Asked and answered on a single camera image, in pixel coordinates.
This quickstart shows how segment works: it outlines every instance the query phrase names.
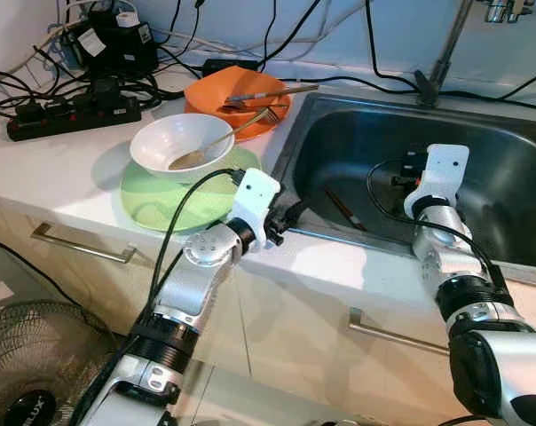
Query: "drawer handle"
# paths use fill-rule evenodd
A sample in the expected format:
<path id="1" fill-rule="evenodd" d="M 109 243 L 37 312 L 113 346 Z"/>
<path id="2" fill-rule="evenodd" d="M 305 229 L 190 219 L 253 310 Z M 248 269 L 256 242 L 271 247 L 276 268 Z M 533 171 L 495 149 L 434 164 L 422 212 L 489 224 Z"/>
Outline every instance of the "drawer handle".
<path id="1" fill-rule="evenodd" d="M 67 247 L 68 249 L 80 251 L 82 253 L 88 253 L 90 255 L 102 257 L 103 259 L 114 260 L 115 262 L 120 262 L 121 264 L 127 264 L 134 256 L 134 253 L 136 253 L 136 249 L 133 247 L 125 248 L 120 255 L 117 255 L 109 251 L 85 246 L 79 242 L 63 240 L 61 238 L 47 235 L 47 232 L 50 229 L 51 225 L 43 222 L 39 226 L 37 226 L 37 228 L 31 233 L 30 237 L 36 240 L 50 242 L 51 244 L 57 244 L 58 246 Z"/>
<path id="2" fill-rule="evenodd" d="M 351 307 L 349 309 L 349 329 L 359 331 L 360 333 L 364 333 L 366 335 L 371 335 L 372 337 L 378 337 L 379 339 L 388 340 L 390 342 L 412 346 L 413 348 L 422 349 L 423 351 L 434 352 L 438 355 L 449 355 L 449 350 L 445 346 L 439 346 L 434 343 L 414 339 L 407 335 L 399 335 L 397 333 L 392 333 L 377 327 L 362 324 L 362 318 L 363 312 L 358 308 Z"/>

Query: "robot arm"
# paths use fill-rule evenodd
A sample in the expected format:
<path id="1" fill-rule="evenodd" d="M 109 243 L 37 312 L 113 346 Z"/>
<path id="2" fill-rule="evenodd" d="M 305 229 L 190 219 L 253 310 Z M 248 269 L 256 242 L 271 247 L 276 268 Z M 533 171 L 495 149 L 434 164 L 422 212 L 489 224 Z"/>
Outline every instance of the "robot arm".
<path id="1" fill-rule="evenodd" d="M 454 208 L 468 148 L 432 145 L 428 154 L 407 215 L 470 237 Z M 493 424 L 536 426 L 536 330 L 516 311 L 499 268 L 488 271 L 465 241 L 425 226 L 413 249 L 446 324 L 458 400 Z"/>
<path id="2" fill-rule="evenodd" d="M 153 300 L 146 324 L 118 360 L 94 399 L 82 426 L 176 424 L 166 405 L 175 404 L 183 374 L 215 302 L 218 285 L 240 257 L 267 244 L 264 221 L 280 184 L 249 169 L 235 195 L 226 224 L 193 235 Z"/>

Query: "faucet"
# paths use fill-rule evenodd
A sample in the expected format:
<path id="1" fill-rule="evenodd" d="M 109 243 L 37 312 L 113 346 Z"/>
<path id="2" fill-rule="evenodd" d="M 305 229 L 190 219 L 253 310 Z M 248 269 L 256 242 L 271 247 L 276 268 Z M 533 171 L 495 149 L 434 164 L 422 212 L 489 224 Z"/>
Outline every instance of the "faucet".
<path id="1" fill-rule="evenodd" d="M 453 20 L 452 29 L 449 36 L 445 40 L 444 49 L 441 55 L 436 60 L 430 79 L 428 79 L 419 69 L 414 71 L 414 78 L 420 92 L 419 104 L 426 107 L 435 107 L 437 104 L 437 96 L 444 84 L 447 71 L 452 65 L 451 57 L 453 49 L 457 44 L 465 20 L 469 15 L 469 10 L 474 0 L 461 0 L 459 10 Z M 500 23 L 505 20 L 507 23 L 515 23 L 520 15 L 532 13 L 531 6 L 534 6 L 536 0 L 477 0 L 483 3 L 488 3 L 485 22 Z"/>

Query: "kitchen sink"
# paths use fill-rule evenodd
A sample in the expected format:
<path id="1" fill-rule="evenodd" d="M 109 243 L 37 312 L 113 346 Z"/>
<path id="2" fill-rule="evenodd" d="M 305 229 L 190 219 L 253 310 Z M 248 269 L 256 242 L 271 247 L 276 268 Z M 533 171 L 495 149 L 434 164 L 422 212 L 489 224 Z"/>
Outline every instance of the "kitchen sink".
<path id="1" fill-rule="evenodd" d="M 457 209 L 474 240 L 495 261 L 536 266 L 536 122 L 526 120 L 312 93 L 272 173 L 308 201 L 294 231 L 411 256 L 413 227 L 374 207 L 367 172 L 430 144 L 469 147 Z M 399 167 L 377 170 L 373 184 L 381 203 L 403 215 L 409 189 L 392 184 Z M 326 190 L 365 232 L 350 226 Z"/>

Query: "green plate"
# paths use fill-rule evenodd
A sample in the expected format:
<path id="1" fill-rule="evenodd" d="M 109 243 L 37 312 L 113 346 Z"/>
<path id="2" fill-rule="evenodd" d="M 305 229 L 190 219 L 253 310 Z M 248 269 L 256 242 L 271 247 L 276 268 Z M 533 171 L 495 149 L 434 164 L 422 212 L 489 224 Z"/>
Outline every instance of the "green plate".
<path id="1" fill-rule="evenodd" d="M 223 167 L 261 169 L 260 161 L 250 151 L 234 147 Z M 126 213 L 140 226 L 165 231 L 177 205 L 191 186 L 149 174 L 131 162 L 122 175 L 120 198 Z M 225 216 L 233 205 L 236 187 L 228 176 L 213 177 L 199 188 L 185 205 L 176 231 L 208 225 Z"/>

